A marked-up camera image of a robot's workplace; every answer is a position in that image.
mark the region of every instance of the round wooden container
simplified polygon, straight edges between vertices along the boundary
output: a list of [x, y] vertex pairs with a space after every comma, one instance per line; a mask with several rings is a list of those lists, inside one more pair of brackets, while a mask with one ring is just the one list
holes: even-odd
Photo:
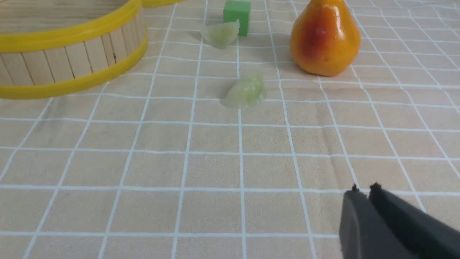
[[38, 99], [107, 82], [144, 55], [142, 0], [0, 0], [0, 98]]

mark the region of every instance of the wooden slat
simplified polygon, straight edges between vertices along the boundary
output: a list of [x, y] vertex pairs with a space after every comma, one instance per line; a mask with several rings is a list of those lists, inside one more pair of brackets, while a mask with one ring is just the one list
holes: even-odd
[[135, 19], [136, 19], [136, 24], [137, 24], [136, 27], [138, 29], [139, 40], [142, 43], [145, 37], [145, 21], [144, 21], [144, 12], [142, 9], [136, 15]]
[[145, 33], [145, 23], [144, 18], [142, 15], [142, 10], [140, 10], [133, 19], [133, 24], [135, 28], [136, 38], [138, 39], [139, 45], [141, 45], [142, 41], [144, 40], [144, 33]]
[[118, 28], [110, 32], [110, 40], [112, 48], [115, 53], [115, 63], [124, 60], [128, 54], [126, 52], [125, 39], [123, 37], [123, 30]]
[[126, 52], [127, 55], [131, 55], [136, 50], [136, 40], [134, 39], [134, 31], [132, 29], [132, 22], [128, 22], [127, 24], [121, 27], [123, 31], [123, 38], [125, 40]]
[[101, 36], [102, 44], [104, 45], [105, 57], [109, 66], [115, 65], [115, 52], [112, 47], [112, 41], [110, 40], [110, 34], [104, 34]]
[[14, 85], [33, 85], [29, 71], [21, 53], [2, 53], [1, 58], [5, 63]]
[[55, 82], [67, 81], [74, 78], [64, 47], [47, 49], [45, 50], [45, 56]]
[[93, 73], [109, 67], [101, 37], [85, 41], [85, 47]]
[[13, 85], [8, 69], [0, 56], [0, 85]]
[[132, 38], [134, 40], [134, 46], [137, 49], [139, 47], [140, 43], [139, 43], [138, 29], [136, 27], [136, 17], [134, 17], [131, 20], [130, 24], [131, 24], [131, 30], [132, 30]]
[[45, 52], [23, 52], [23, 57], [34, 85], [54, 83]]
[[92, 73], [91, 64], [89, 63], [88, 54], [86, 53], [85, 44], [83, 42], [66, 46], [65, 50], [75, 78]]

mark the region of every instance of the green cube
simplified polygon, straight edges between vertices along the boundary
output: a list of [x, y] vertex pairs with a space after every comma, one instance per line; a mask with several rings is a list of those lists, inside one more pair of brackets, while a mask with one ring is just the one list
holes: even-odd
[[240, 20], [239, 36], [247, 36], [249, 31], [249, 18], [251, 15], [251, 2], [227, 1], [224, 7], [224, 23]]

